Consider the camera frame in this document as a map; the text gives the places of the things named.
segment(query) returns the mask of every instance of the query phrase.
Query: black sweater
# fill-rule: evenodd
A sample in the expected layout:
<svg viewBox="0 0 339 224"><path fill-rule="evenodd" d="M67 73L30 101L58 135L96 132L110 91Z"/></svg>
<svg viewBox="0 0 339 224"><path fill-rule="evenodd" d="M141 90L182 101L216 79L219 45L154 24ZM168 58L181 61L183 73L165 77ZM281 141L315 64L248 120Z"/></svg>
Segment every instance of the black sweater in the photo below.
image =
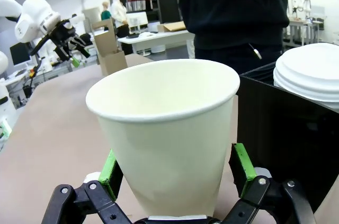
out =
<svg viewBox="0 0 339 224"><path fill-rule="evenodd" d="M218 49L241 44L282 43L289 24L288 0L180 0L195 47Z"/></svg>

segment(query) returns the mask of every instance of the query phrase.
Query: keyboard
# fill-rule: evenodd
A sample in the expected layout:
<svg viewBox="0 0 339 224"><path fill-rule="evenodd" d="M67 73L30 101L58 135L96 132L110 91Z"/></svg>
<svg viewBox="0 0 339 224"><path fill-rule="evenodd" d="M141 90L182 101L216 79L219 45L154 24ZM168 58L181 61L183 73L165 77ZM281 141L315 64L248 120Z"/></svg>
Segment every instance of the keyboard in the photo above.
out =
<svg viewBox="0 0 339 224"><path fill-rule="evenodd" d="M26 71L27 71L26 69L20 70L18 73L16 73L15 77L18 77L18 76L24 74Z"/></svg>

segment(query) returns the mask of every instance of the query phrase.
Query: green shirt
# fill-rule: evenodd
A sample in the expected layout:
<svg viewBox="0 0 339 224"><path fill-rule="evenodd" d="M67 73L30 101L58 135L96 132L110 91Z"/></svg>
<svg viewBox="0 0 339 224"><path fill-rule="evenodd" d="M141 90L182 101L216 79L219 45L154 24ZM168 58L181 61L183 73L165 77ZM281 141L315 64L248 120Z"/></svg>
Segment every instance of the green shirt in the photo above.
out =
<svg viewBox="0 0 339 224"><path fill-rule="evenodd" d="M111 18L111 13L109 11L103 11L101 13L101 20L106 20Z"/></svg>

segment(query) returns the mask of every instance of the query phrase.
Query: person in black sweater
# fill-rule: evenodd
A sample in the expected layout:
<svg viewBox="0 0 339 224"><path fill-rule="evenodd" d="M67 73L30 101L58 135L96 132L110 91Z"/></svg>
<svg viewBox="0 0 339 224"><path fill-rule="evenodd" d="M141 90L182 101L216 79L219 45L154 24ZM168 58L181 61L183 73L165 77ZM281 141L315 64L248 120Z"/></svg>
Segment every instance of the person in black sweater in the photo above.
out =
<svg viewBox="0 0 339 224"><path fill-rule="evenodd" d="M195 34L196 59L217 61L242 74L282 54L287 4L288 0L180 0L180 9L188 31Z"/></svg>

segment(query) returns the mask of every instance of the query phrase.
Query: person in green shirt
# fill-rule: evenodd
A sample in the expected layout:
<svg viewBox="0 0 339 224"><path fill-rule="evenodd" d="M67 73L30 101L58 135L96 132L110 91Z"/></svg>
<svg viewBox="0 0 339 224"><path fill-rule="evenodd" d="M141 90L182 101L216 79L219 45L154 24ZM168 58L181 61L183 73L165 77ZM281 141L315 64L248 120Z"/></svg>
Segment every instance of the person in green shirt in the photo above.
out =
<svg viewBox="0 0 339 224"><path fill-rule="evenodd" d="M108 10L108 2L103 2L102 6L104 7L104 11L101 13L101 20L110 19L112 17L111 12Z"/></svg>

